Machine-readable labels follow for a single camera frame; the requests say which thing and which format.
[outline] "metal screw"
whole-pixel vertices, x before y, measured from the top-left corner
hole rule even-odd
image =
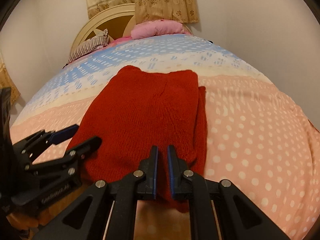
[[[75,168],[70,168],[70,169],[68,170],[68,174],[69,174],[69,175],[73,175],[73,174],[75,174],[75,171],[76,171]]]
[[[186,176],[186,177],[191,177],[191,176],[193,176],[193,171],[191,171],[191,170],[185,170],[184,172],[183,172],[183,175],[184,176]]]
[[[228,179],[224,179],[223,181],[221,181],[221,185],[223,187],[230,187],[231,186],[231,182]]]
[[[133,175],[136,176],[137,178],[141,177],[143,175],[143,171],[137,170],[133,173]]]
[[[73,150],[73,151],[71,151],[71,152],[69,153],[70,156],[73,156],[73,155],[75,155],[75,154],[76,154],[76,151],[75,151],[75,150]]]
[[[103,180],[98,180],[96,182],[96,187],[104,187],[106,185],[106,183]]]

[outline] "wall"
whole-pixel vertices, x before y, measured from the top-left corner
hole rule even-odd
[[[264,73],[320,129],[320,25],[303,0],[197,0],[197,36]]]
[[[71,45],[87,21],[85,0],[21,0],[13,10],[0,32],[4,62],[21,93],[11,124],[25,103],[66,64]]]

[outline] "bed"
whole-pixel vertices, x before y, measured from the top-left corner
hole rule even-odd
[[[134,25],[134,4],[104,10],[82,28],[71,51],[105,28],[116,40]],[[205,178],[230,179],[291,239],[308,233],[320,214],[318,130],[261,72],[192,35],[114,43],[72,62],[27,103],[11,127],[12,142],[41,129],[80,124],[93,99],[126,65],[146,72],[196,72],[199,86],[206,87]],[[62,157],[68,143],[51,146],[35,162]],[[140,202],[134,239],[190,239],[188,214]]]

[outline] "wooden headboard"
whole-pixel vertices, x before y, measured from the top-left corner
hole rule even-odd
[[[134,6],[134,3],[113,6],[92,17],[78,33],[72,44],[70,53],[73,52],[81,42],[94,37],[105,29],[108,29],[108,35],[111,41],[124,36],[130,36],[131,30],[136,25]]]

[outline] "ribbed knit texture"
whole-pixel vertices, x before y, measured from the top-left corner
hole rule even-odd
[[[171,199],[167,147],[174,145],[178,157],[203,174],[205,87],[198,87],[198,76],[191,70],[162,74],[126,66],[92,102],[68,148],[95,135],[102,138],[102,144],[85,161],[83,177],[119,180],[135,171],[139,162],[148,158],[151,146],[157,145],[157,199],[185,212],[186,203]]]

